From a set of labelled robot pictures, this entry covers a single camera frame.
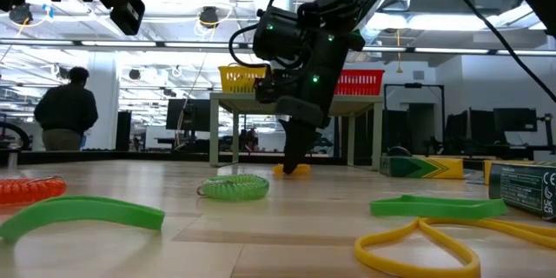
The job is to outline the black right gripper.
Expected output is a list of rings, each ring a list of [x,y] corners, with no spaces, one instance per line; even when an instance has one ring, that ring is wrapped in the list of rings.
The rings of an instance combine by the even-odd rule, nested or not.
[[[350,50],[362,50],[365,40],[354,28],[360,15],[300,14],[276,7],[258,10],[253,50],[264,60],[288,62],[290,74],[276,77],[269,69],[255,80],[255,99],[274,103],[286,134],[283,172],[292,174],[311,154],[316,128],[328,125],[328,112],[341,70]]]

